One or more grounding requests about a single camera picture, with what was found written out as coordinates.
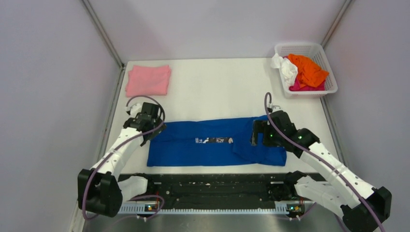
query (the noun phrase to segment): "laundry basket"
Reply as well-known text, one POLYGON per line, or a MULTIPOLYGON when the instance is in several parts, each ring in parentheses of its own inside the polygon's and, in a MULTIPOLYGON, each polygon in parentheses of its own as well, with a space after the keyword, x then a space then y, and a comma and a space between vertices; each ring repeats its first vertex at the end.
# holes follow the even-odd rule
POLYGON ((275 46, 275 53, 284 57, 289 54, 303 55, 309 57, 318 64, 323 70, 329 72, 324 83, 325 91, 290 91, 285 84, 285 78, 279 69, 280 79, 285 93, 285 98, 320 98, 328 93, 335 93, 337 91, 337 84, 329 62, 327 61, 324 50, 320 44, 317 43, 281 43, 275 46))

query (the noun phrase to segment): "cable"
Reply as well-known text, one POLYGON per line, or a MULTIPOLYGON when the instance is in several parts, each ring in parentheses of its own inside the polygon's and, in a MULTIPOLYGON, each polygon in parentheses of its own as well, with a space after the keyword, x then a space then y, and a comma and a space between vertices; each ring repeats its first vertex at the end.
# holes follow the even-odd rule
MULTIPOLYGON (((140 137, 140 136, 143 136, 143 135, 146 135, 146 134, 149 134, 149 133, 152 133, 152 132, 158 130, 158 129, 161 128, 161 126, 164 124, 164 121, 165 121, 165 111, 163 110, 161 104, 160 104, 157 100, 153 99, 152 97, 149 97, 149 96, 146 96, 146 95, 137 95, 137 96, 134 96, 134 97, 132 97, 132 98, 130 98, 130 99, 128 100, 127 106, 128 106, 128 104, 131 102, 132 99, 135 99, 135 98, 138 98, 138 97, 143 97, 143 98, 151 99, 152 101, 154 101, 154 102, 161 108, 161 110, 162 110, 162 112, 163 112, 162 122, 161 122, 156 128, 154 128, 154 129, 152 129, 152 130, 149 130, 149 131, 146 131, 146 132, 144 132, 144 133, 138 134, 138 135, 136 135, 136 136, 130 137, 129 139, 127 139, 127 140, 125 140, 124 142, 120 143, 116 148, 114 148, 114 150, 120 149, 122 146, 124 146, 126 143, 130 142, 130 141, 133 140, 133 139, 136 139, 136 138, 138 138, 138 137, 140 137)), ((94 219, 94 218, 96 218, 96 217, 98 216, 98 214, 93 215, 93 216, 90 217, 90 218, 87 216, 87 213, 86 213, 86 200, 87 200, 88 190, 89 190, 89 188, 90 188, 90 186, 91 186, 91 182, 92 182, 92 180, 94 179, 94 176, 95 176, 95 174, 97 173, 97 171, 105 164, 105 162, 106 162, 112 155, 113 155, 113 153, 110 152, 110 153, 100 162, 100 164, 99 164, 99 165, 94 169, 94 171, 91 173, 91 175, 90 175, 90 177, 89 177, 89 179, 88 179, 88 181, 87 181, 86 189, 84 190, 84 195, 83 195, 83 203, 82 203, 82 213, 83 213, 83 218, 84 218, 85 220, 92 220, 92 219, 94 219)))
MULTIPOLYGON (((305 216, 307 216, 308 214, 310 214, 310 212, 312 212, 312 209, 316 206, 316 204, 317 204, 316 202, 313 203, 313 205, 312 205, 308 210, 306 210, 306 212, 305 212, 302 216, 299 217, 299 220, 303 219, 305 216)), ((287 221, 292 221, 292 220, 294 220, 294 219, 291 218, 291 217, 275 217, 275 218, 280 219, 280 220, 287 220, 287 221)))
POLYGON ((331 170, 334 170, 335 173, 337 175, 339 175, 339 177, 346 183, 346 185, 353 191, 353 193, 359 198, 359 201, 366 207, 366 209, 369 211, 369 213, 372 215, 372 217, 374 218, 375 222, 377 223, 377 226, 380 228, 381 232, 386 232, 386 230, 384 229, 383 225, 381 224, 379 218, 377 218, 376 213, 373 211, 373 209, 370 207, 370 205, 366 202, 366 200, 357 192, 357 190, 353 187, 353 185, 351 185, 351 183, 338 171, 335 170, 335 168, 327 161, 325 161, 324 159, 322 159, 320 156, 316 155, 315 153, 309 151, 308 149, 302 147, 301 145, 295 143, 294 141, 292 141, 290 138, 288 138, 284 133, 282 133, 279 128, 275 125, 275 123, 273 122, 272 118, 270 117, 269 111, 268 111, 268 107, 267 107, 267 97, 269 97, 269 104, 272 103, 272 95, 271 93, 267 92, 265 94, 265 99, 264 99, 264 103, 265 103, 265 112, 266 115, 268 116, 268 120, 270 122, 270 124, 272 125, 273 128, 275 128, 276 132, 278 132, 286 141, 288 141, 289 143, 291 143, 292 145, 294 145, 295 147, 309 153, 311 156, 313 156, 314 158, 320 160, 321 162, 323 162, 327 167, 329 167, 331 170))
MULTIPOLYGON (((145 195, 145 196, 133 197, 133 198, 131 198, 131 199, 129 200, 129 201, 136 201, 136 200, 139 200, 139 199, 152 198, 152 197, 160 198, 161 201, 162 201, 162 203, 160 204, 160 207, 155 211, 155 213, 154 213, 153 215, 147 217, 147 218, 145 219, 145 221, 148 221, 148 220, 150 220, 151 218, 153 218, 153 217, 162 209, 162 207, 163 207, 164 204, 165 204, 165 199, 164 199, 162 196, 159 196, 159 195, 145 195)), ((128 219, 128 218, 144 219, 144 217, 135 216, 135 215, 125 216, 125 217, 122 217, 122 218, 118 219, 117 221, 115 221, 113 224, 111 224, 109 227, 107 227, 107 229, 103 230, 103 232, 108 231, 108 230, 111 229, 115 224, 117 224, 117 223, 119 223, 120 221, 123 221, 123 220, 125 220, 125 219, 128 219)))
POLYGON ((339 226, 342 228, 343 232, 348 232, 345 228, 345 226, 343 225, 342 221, 340 221, 340 218, 335 214, 336 217, 336 221, 339 224, 339 226))

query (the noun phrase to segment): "blue shirt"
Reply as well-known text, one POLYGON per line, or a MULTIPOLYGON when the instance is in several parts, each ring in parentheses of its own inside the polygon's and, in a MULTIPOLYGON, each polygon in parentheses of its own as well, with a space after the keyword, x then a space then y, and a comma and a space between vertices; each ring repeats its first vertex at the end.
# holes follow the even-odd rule
POLYGON ((283 147, 266 147, 263 135, 252 146, 253 121, 266 116, 182 121, 166 123, 167 128, 149 147, 147 166, 229 166, 260 163, 284 166, 283 147))

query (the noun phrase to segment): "folded pink cloth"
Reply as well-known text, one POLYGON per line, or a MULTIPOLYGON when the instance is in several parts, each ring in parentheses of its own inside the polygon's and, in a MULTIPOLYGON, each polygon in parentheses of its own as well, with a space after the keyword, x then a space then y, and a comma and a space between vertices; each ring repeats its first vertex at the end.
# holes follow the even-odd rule
POLYGON ((301 88, 299 80, 296 78, 295 84, 293 86, 290 86, 289 90, 290 91, 324 91, 325 81, 323 81, 318 87, 304 86, 301 88))
POLYGON ((130 98, 135 95, 166 95, 170 76, 171 69, 168 65, 161 67, 134 65, 128 72, 125 96, 130 98))

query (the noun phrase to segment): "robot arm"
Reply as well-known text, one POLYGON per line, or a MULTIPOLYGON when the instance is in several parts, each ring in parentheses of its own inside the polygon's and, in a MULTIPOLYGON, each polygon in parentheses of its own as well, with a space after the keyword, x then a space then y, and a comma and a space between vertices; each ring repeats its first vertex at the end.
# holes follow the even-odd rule
POLYGON ((125 121, 117 140, 90 170, 83 169, 78 175, 78 206, 80 209, 82 209, 86 184, 98 166, 100 168, 88 190, 87 211, 114 217, 123 202, 146 192, 148 180, 141 176, 132 176, 119 183, 117 180, 132 153, 166 128, 163 124, 160 129, 142 135, 161 124, 159 109, 158 105, 147 102, 142 106, 135 104, 127 108, 127 113, 131 117, 125 121))
POLYGON ((360 179, 336 159, 311 131, 304 128, 297 130, 290 121, 288 114, 282 111, 280 107, 272 107, 269 112, 273 122, 282 133, 334 167, 334 169, 330 169, 322 160, 289 143, 277 133, 268 120, 255 121, 251 139, 252 144, 257 143, 258 134, 262 133, 265 146, 285 147, 287 151, 294 153, 300 160, 318 171, 328 182, 328 185, 316 182, 299 171, 288 173, 284 184, 289 192, 285 194, 304 197, 317 202, 342 218, 345 225, 352 232, 374 231, 378 227, 374 218, 340 177, 343 175, 359 195, 366 200, 381 222, 389 217, 392 195, 385 187, 376 189, 360 179))

